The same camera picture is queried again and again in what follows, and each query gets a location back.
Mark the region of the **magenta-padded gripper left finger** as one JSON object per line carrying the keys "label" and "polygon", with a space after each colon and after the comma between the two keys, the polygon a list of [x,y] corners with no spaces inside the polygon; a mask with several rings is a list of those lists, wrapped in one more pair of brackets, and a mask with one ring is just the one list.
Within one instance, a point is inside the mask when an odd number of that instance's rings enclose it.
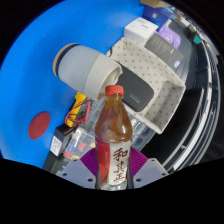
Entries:
{"label": "magenta-padded gripper left finger", "polygon": [[60,177],[84,188],[95,189],[98,176],[98,160],[94,149],[80,159],[72,159],[60,173]]}

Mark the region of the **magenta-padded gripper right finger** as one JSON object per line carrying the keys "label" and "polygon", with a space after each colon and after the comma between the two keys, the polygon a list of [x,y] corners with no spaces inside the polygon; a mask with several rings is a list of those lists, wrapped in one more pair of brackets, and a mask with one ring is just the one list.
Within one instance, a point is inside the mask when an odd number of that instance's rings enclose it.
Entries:
{"label": "magenta-padded gripper right finger", "polygon": [[128,188],[144,187],[168,175],[156,158],[147,158],[132,148],[129,158]]}

